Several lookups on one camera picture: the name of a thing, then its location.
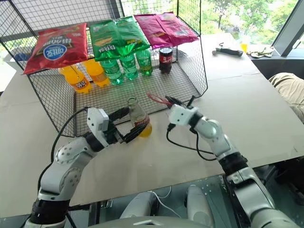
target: green soda bottle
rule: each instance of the green soda bottle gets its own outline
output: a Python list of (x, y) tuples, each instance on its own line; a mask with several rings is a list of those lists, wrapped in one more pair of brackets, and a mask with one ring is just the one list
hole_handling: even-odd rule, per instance
[(124, 82), (124, 76), (119, 69), (116, 59), (100, 61), (100, 64), (110, 79), (112, 85), (117, 85)]
[(123, 66), (125, 76), (128, 79), (133, 80), (138, 77), (138, 72), (135, 65), (135, 58), (133, 54), (130, 54), (126, 57), (121, 57), (120, 62)]
[(142, 75), (150, 76), (152, 74), (153, 68), (149, 48), (143, 51), (136, 52), (136, 58)]

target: tan cloth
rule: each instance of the tan cloth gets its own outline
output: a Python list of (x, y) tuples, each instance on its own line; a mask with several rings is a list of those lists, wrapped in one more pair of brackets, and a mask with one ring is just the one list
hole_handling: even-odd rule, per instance
[(291, 73), (279, 73), (269, 81), (304, 123), (304, 80)]

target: green snack bag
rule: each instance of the green snack bag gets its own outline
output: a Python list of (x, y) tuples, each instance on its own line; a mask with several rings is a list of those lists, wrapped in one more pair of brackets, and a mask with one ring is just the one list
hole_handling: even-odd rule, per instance
[(90, 26), (95, 61), (119, 59), (150, 47), (132, 16)]

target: black cable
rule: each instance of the black cable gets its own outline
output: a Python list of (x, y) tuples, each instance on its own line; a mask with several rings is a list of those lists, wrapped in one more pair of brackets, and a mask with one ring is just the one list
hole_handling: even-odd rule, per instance
[[(174, 144), (174, 145), (176, 145), (176, 146), (183, 147), (183, 148), (186, 148), (186, 149), (189, 149), (189, 150), (193, 150), (193, 151), (197, 151), (196, 148), (191, 148), (191, 147), (188, 147), (188, 146), (180, 145), (180, 144), (178, 144), (178, 143), (172, 141), (171, 139), (169, 139), (169, 131), (167, 131), (166, 138), (167, 138), (167, 140), (168, 140), (170, 143), (172, 143), (172, 144)], [(212, 152), (208, 152), (208, 151), (203, 151), (203, 150), (199, 150), (199, 151), (200, 151), (200, 152), (203, 152), (203, 153), (207, 153), (207, 154), (213, 154)]]
[(27, 220), (29, 219), (30, 215), (25, 219), (25, 221), (22, 223), (22, 225), (19, 228), (23, 228)]
[(69, 213), (66, 214), (66, 217), (67, 217), (68, 221), (70, 222), (72, 228), (77, 228)]
[(205, 158), (203, 157), (201, 154), (200, 154), (200, 150), (199, 150), (199, 134), (196, 132), (196, 151), (198, 152), (198, 155), (199, 157), (201, 157), (202, 159), (206, 160), (206, 161), (214, 161), (216, 160), (216, 158), (212, 158), (212, 159), (208, 159), (208, 158)]
[(65, 124), (62, 126), (62, 128), (60, 129), (60, 131), (58, 132), (58, 135), (56, 137), (56, 139), (54, 140), (53, 142), (53, 146), (52, 146), (52, 150), (51, 150), (51, 163), (49, 165), (47, 165), (47, 167), (42, 171), (42, 173), (40, 174), (39, 176), (39, 179), (38, 179), (38, 186), (37, 186), (37, 189), (39, 191), (40, 189), (40, 182), (41, 182), (41, 178), (43, 176), (43, 174), (45, 173), (45, 171), (51, 166), (51, 164), (53, 163), (54, 161), (54, 152), (55, 152), (55, 147), (56, 147), (56, 144), (62, 134), (62, 132), (64, 131), (65, 127), (68, 125), (68, 123), (80, 112), (82, 111), (86, 111), (89, 107), (83, 107), (82, 109), (78, 110), (77, 112), (73, 113), (69, 118), (68, 120), (65, 122)]

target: pink snack bag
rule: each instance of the pink snack bag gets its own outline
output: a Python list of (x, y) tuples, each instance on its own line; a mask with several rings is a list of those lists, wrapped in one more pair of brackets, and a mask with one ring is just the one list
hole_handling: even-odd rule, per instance
[(152, 49), (174, 47), (198, 40), (197, 36), (173, 12), (134, 16)]

